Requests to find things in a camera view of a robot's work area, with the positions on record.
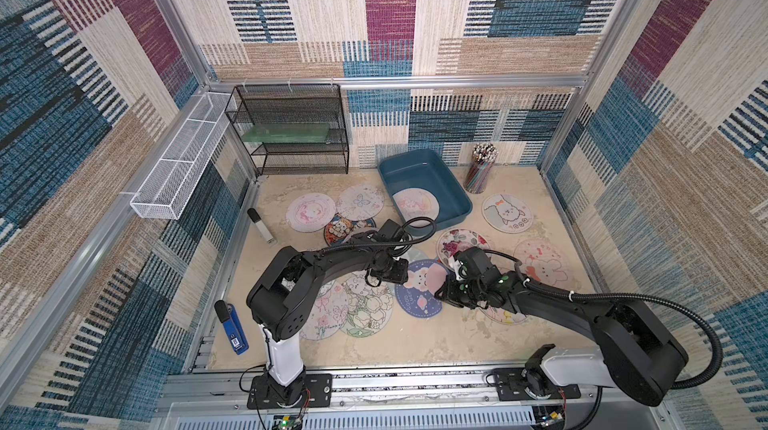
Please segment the navy bunny coaster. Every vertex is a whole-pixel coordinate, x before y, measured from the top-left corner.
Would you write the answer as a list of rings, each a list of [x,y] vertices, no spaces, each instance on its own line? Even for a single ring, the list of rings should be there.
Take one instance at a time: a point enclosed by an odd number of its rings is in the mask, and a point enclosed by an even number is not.
[[[418,260],[408,266],[407,281],[395,286],[400,307],[410,316],[429,319],[443,310],[435,297],[448,275],[448,269],[436,260]]]

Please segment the green flower outline coaster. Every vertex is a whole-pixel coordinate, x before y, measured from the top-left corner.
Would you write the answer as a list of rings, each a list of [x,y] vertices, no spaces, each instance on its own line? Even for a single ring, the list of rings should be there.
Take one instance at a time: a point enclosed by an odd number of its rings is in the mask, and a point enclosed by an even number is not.
[[[367,338],[380,332],[393,314],[393,287],[387,283],[370,286],[364,272],[353,273],[343,282],[342,287],[348,307],[342,330],[354,338]]]

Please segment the pale pink unicorn coaster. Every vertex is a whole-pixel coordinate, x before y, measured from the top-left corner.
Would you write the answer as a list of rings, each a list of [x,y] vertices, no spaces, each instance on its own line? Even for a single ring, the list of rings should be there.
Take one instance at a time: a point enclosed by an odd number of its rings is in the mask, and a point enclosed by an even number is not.
[[[427,190],[408,188],[393,196],[395,205],[405,221],[426,217],[437,221],[440,206],[437,198]]]

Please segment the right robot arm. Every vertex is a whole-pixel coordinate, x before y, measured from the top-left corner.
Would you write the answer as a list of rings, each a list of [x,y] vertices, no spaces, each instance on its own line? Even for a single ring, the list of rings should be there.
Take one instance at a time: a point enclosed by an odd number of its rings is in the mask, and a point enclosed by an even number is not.
[[[592,341],[583,349],[545,345],[530,357],[525,378],[535,395],[592,385],[618,388],[650,407],[662,402],[688,356],[644,302],[597,294],[578,297],[523,273],[519,260],[513,265],[502,272],[488,252],[478,247],[460,251],[435,297],[458,308],[497,308],[537,317]]]

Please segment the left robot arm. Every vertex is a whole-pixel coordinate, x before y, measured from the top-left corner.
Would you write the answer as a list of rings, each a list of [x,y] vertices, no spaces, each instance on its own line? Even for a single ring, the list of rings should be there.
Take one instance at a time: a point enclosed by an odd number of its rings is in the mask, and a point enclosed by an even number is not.
[[[415,238],[402,225],[388,220],[338,246],[299,252],[280,249],[246,297],[252,319],[262,329],[267,350],[264,384],[293,401],[305,389],[306,367],[299,333],[308,322],[316,298],[326,283],[362,271],[375,283],[403,285],[408,263],[401,257]]]

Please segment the teal plastic storage box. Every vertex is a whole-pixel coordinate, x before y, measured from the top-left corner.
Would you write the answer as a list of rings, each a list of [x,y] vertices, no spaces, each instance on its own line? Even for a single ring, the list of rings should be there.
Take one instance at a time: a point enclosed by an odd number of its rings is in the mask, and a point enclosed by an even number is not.
[[[427,217],[434,222],[414,222],[409,230],[416,237],[456,226],[473,210],[457,178],[433,150],[413,150],[387,158],[378,171],[404,221]]]

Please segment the cream cartoon coaster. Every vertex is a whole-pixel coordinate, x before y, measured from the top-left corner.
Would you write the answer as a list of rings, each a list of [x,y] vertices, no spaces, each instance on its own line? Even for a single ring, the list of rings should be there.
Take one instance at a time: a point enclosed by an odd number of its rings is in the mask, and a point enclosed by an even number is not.
[[[490,320],[504,325],[517,325],[526,321],[527,317],[520,313],[511,313],[499,308],[489,307],[483,309],[482,313]]]

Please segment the red floral coaster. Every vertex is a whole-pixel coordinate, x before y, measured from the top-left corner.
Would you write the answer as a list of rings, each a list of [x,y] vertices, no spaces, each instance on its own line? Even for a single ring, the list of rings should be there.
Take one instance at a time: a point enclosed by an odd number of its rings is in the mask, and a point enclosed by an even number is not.
[[[490,249],[490,241],[473,230],[466,228],[456,228],[444,232],[438,239],[437,257],[445,265],[449,265],[449,260],[457,252],[464,251],[471,247]]]

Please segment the dark blue cartoon coaster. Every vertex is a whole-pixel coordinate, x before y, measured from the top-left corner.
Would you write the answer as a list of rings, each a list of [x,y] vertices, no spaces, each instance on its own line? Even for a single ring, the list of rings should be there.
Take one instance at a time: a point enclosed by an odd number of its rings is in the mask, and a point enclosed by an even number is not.
[[[336,214],[324,228],[324,241],[328,246],[333,247],[343,243],[352,234],[375,229],[376,227],[377,225],[373,218],[349,220],[340,214]]]

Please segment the white butterfly coaster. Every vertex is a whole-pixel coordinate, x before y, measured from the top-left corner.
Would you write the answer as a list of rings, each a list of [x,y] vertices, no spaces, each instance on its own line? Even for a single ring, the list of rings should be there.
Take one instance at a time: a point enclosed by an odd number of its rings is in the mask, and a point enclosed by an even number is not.
[[[374,218],[383,210],[383,207],[383,191],[368,184],[357,184],[347,188],[336,202],[337,213],[350,221]]]

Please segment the pink blossom coaster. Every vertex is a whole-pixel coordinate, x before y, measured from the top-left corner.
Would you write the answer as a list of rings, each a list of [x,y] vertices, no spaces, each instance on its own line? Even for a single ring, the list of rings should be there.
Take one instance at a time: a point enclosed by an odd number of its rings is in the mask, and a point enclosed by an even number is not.
[[[344,326],[347,314],[348,300],[344,287],[337,282],[325,284],[300,335],[311,341],[330,338]]]

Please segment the pink rabbit coaster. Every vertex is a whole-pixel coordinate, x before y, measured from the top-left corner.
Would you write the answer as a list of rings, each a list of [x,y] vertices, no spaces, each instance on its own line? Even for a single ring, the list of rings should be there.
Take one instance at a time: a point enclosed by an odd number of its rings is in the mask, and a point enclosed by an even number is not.
[[[548,240],[524,240],[515,248],[514,256],[523,262],[523,271],[541,283],[558,288],[570,288],[575,282],[569,260]]]

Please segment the white dog coaster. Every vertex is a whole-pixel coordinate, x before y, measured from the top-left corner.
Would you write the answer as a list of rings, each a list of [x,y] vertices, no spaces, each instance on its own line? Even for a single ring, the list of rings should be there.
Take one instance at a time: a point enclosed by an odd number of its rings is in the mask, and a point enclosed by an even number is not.
[[[495,194],[481,206],[482,215],[494,229],[506,234],[520,234],[534,223],[534,214],[522,200],[509,194]]]

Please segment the pink kitty coaster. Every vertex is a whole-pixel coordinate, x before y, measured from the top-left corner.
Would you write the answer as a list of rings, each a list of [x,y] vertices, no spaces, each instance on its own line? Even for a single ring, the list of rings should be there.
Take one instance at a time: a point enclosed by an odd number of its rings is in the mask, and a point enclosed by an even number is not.
[[[322,230],[336,214],[335,201],[326,194],[308,193],[288,207],[286,221],[295,231],[312,233]]]

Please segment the cup of colored pencils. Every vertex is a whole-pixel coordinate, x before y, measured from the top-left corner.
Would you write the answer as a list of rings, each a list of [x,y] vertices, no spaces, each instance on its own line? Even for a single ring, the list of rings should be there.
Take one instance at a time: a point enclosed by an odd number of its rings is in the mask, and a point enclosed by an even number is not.
[[[493,143],[477,144],[471,154],[471,165],[464,181],[464,189],[470,194],[485,191],[490,172],[498,156]]]

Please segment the white marker black cap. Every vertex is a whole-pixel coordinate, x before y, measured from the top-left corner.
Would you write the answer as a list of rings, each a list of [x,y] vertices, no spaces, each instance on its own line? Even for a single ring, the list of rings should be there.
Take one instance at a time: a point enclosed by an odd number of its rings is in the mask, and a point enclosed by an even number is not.
[[[258,214],[257,210],[255,208],[249,208],[247,210],[247,215],[250,218],[251,222],[255,225],[257,231],[262,236],[262,238],[265,240],[265,242],[267,244],[269,244],[269,245],[275,244],[276,243],[276,239],[275,239],[274,235],[268,229],[268,227],[264,223],[263,219]]]

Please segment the green board on shelf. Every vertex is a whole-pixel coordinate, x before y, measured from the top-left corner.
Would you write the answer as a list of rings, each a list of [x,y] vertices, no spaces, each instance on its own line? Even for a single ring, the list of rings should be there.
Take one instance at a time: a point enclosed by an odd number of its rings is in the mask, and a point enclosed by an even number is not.
[[[327,124],[262,124],[245,132],[246,143],[324,143],[330,128]]]

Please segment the blue handheld device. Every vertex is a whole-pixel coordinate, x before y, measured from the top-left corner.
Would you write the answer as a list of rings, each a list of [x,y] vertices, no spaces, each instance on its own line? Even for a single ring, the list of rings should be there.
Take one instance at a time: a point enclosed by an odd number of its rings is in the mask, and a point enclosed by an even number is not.
[[[235,307],[224,300],[218,300],[214,303],[214,310],[234,353],[236,355],[245,353],[249,349],[249,344]]]

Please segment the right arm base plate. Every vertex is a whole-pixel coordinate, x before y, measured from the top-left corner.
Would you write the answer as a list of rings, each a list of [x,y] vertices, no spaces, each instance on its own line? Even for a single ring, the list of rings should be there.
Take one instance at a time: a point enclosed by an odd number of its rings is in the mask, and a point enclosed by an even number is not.
[[[581,397],[577,385],[556,387],[544,377],[529,379],[522,367],[497,368],[485,377],[485,383],[496,390],[502,402],[534,400],[572,400]]]

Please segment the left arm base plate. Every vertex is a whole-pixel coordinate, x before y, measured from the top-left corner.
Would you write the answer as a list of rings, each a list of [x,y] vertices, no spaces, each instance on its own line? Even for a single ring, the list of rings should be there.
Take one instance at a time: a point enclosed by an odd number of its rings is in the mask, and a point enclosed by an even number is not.
[[[330,373],[302,372],[286,386],[279,384],[271,375],[253,378],[248,392],[249,410],[291,409],[307,406],[327,408],[331,403],[333,376]]]

